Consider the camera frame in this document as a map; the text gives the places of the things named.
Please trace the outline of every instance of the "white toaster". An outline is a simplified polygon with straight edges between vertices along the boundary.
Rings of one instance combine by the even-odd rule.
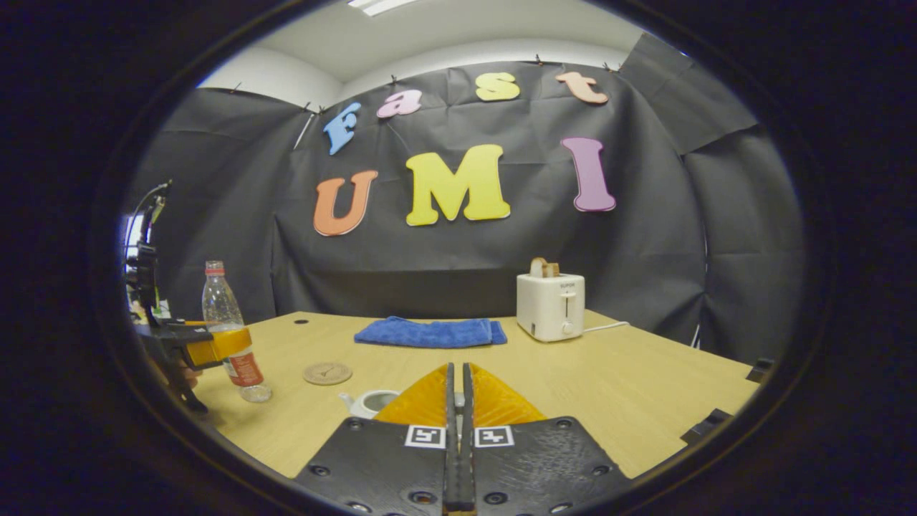
[[[579,337],[585,311],[583,276],[516,277],[516,321],[536,340],[553,342]]]

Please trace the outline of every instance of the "cork coaster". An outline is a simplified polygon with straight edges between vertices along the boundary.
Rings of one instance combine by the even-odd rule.
[[[353,371],[340,362],[320,362],[306,367],[303,371],[305,381],[317,386],[333,386],[346,382],[352,375]]]

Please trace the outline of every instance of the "yellow letter m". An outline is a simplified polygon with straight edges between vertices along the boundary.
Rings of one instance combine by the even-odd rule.
[[[433,209],[436,198],[443,215],[455,220],[465,194],[468,205],[463,211],[469,220],[505,219],[510,205],[503,201],[497,160],[503,155],[499,145],[476,145],[465,152],[461,165],[453,174],[435,152],[418,154],[407,161],[414,172],[414,207],[407,215],[409,226],[436,223],[439,214]]]

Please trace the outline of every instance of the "wooden table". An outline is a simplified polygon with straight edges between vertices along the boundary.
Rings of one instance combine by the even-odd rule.
[[[297,320],[308,320],[296,324]],[[222,367],[208,369],[195,394],[210,409],[205,421],[229,441],[287,477],[295,477],[348,415],[338,393],[404,390],[452,362],[472,362],[503,380],[549,418],[577,418],[628,477],[647,471],[684,447],[680,439],[713,409],[735,414],[757,384],[751,367],[631,326],[543,343],[515,318],[496,318],[509,342],[459,350],[354,343],[376,319],[296,312],[249,326],[255,357],[273,389],[261,404],[244,401]],[[615,322],[586,311],[585,327]],[[353,370],[343,384],[307,383],[316,362]]]

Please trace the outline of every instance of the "ceiling light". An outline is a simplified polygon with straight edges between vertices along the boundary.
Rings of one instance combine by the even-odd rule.
[[[417,0],[350,0],[348,6],[358,7],[367,15],[374,17],[395,7],[416,2]]]

